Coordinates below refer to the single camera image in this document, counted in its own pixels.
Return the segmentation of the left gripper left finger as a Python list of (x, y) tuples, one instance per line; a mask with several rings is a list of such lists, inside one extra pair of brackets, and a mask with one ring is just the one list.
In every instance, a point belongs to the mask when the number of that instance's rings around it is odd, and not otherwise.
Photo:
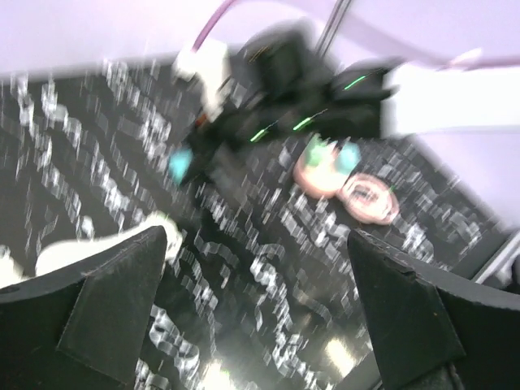
[(3, 389), (131, 389), (167, 248), (145, 229), (1, 291)]

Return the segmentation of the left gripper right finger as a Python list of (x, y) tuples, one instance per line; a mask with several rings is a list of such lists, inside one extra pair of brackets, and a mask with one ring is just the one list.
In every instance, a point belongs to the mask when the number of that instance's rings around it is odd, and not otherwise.
[(517, 389), (519, 296), (360, 231), (348, 252), (386, 389)]

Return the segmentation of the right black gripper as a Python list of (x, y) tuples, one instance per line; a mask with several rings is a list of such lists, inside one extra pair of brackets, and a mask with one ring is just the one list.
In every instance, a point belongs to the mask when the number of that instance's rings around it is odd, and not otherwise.
[(184, 142), (192, 154), (184, 181), (200, 175), (220, 147), (236, 152), (253, 143), (288, 137), (334, 105), (330, 93), (256, 93), (241, 106), (226, 100), (216, 119), (204, 114), (193, 123)]

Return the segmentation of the blue plug adapter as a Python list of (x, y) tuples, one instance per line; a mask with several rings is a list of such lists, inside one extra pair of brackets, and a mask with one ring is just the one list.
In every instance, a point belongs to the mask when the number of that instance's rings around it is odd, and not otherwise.
[(175, 150), (168, 159), (168, 173), (175, 184), (182, 184), (186, 177), (191, 162), (193, 152), (190, 148)]

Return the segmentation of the pink round power socket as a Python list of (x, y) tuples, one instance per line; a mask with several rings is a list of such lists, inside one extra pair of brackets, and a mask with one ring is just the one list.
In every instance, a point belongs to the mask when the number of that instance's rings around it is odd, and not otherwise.
[(304, 193), (317, 199), (330, 198), (344, 186), (348, 176), (336, 170), (337, 154), (336, 151), (330, 152), (316, 167), (306, 165), (305, 155), (300, 156), (293, 168), (293, 178)]

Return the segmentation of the teal plug adapter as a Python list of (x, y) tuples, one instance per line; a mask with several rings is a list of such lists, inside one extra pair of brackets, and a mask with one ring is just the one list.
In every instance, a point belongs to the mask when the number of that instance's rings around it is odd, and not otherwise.
[(337, 153), (334, 162), (335, 169), (343, 175), (349, 175), (361, 160), (358, 146), (352, 142), (346, 142)]

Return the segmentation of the green USB charger cube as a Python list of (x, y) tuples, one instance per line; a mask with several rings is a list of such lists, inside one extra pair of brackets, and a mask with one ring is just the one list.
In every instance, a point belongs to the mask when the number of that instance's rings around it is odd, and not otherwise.
[(317, 167), (331, 153), (332, 149), (333, 146), (328, 141), (321, 139), (318, 135), (314, 136), (304, 151), (305, 165)]

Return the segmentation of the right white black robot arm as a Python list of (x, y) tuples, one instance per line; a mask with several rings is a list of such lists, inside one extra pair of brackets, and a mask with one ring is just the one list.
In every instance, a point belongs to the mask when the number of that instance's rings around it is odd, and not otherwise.
[(202, 84), (202, 113), (168, 168), (178, 184), (232, 163), (253, 143), (317, 132), (323, 138), (384, 139), (446, 128), (516, 127), (519, 70), (433, 71), (410, 65), (354, 65), (331, 74), (321, 63), (256, 60), (259, 93), (233, 106), (226, 67), (177, 64), (176, 74)]

